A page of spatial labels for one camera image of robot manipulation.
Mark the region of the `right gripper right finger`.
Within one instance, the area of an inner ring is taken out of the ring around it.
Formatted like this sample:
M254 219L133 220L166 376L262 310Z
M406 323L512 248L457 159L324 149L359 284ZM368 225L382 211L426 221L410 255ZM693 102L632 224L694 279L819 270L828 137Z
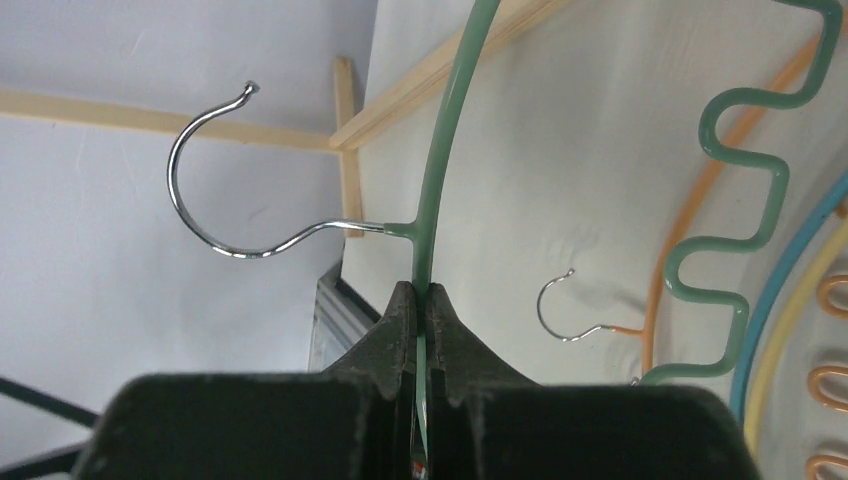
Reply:
M425 300L434 479L757 479L729 409L694 386L537 384Z

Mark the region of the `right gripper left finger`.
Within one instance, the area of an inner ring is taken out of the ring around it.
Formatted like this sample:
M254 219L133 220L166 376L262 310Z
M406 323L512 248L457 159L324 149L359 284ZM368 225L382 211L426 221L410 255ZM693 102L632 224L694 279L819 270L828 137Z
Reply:
M150 374L96 423L76 479L409 479L416 294L318 373Z

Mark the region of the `green wavy wire hanger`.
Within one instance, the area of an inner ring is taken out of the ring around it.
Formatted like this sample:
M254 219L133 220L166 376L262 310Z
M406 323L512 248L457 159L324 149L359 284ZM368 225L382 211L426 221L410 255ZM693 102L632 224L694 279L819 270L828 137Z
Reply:
M752 253L764 247L773 237L789 185L790 170L780 157L740 149L718 138L716 127L720 117L731 107L745 106L750 110L790 110L808 104L820 91L826 78L844 22L844 8L839 1L794 1L792 7L816 12L823 23L821 34L813 41L813 57L807 76L793 93L739 87L726 90L706 105L699 126L699 143L704 153L722 165L758 169L768 172L771 183L758 230L749 238L695 236L679 241L668 252L663 266L663 281L677 299L697 304L722 305L733 312L731 328L723 356L714 363L670 363L654 367L641 377L642 386L655 385L676 378L708 378L724 375L734 369L747 370L756 352L749 301L740 293L726 290L697 288L682 282L679 268L689 256L701 252ZM240 260L262 259L280 254L312 234L324 229L344 229L373 232L408 239L413 247L412 286L417 295L417 307L435 291L431 281L437 224L450 153L460 114L469 90L473 73L482 56L484 43L493 29L500 9L498 1L474 3L465 30L461 33L457 51L452 56L450 74L442 97L434 134L427 157L421 185L418 210L410 223L373 223L354 220L327 220L306 227L278 245L264 249L238 249L207 233L192 217L178 185L178 167L184 147L190 138L211 120L245 106L259 90L249 81L233 100L215 106L195 117L176 137L167 164L167 188L176 213L184 225L215 252Z

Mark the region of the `blue wire hanger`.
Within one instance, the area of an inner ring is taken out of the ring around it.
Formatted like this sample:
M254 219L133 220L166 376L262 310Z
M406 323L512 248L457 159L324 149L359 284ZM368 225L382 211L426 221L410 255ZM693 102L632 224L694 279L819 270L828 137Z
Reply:
M754 358L773 306L801 255L846 195L847 169L844 169L834 177L834 183L799 224L760 292L743 337L741 354L731 381L729 408L740 425L745 423L747 389Z

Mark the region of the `orange wire hanger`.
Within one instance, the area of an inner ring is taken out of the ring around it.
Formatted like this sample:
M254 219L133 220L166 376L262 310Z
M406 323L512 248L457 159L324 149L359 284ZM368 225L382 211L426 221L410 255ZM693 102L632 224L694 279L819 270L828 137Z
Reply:
M732 372L734 394L731 408L736 413L742 411L742 388L747 380L742 371L748 367L758 340L751 330L765 321L766 311L763 306L750 308L746 298L736 292L686 285L679 278L679 268L688 256L697 252L746 254L759 250L771 240L789 183L789 167L774 155L744 150L741 145L767 110L799 108L813 99L824 82L841 35L839 27L823 29L819 37L811 39L797 52L767 88L730 89L707 104L701 115L698 135L709 160L680 208L655 265L642 328L597 324L568 336L557 333L546 321L542 321L542 328L550 336L562 342L575 342L597 331L608 330L640 338L642 376L639 381L642 384L658 384L677 378L713 378ZM772 177L758 230L746 239L688 237L686 233L698 209L727 165L765 170ZM731 327L725 351L717 361L709 364L654 365L656 318L664 292L689 303L731 307Z

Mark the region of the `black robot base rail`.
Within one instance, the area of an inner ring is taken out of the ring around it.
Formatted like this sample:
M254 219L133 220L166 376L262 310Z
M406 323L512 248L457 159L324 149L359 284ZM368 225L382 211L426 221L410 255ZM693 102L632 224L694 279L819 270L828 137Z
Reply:
M378 314L340 278L341 265L328 270L316 284L308 370L329 367L378 321ZM83 429L91 429L99 414L7 377L1 378L1 396ZM1 463L3 479L68 479L84 441L45 450L15 462Z

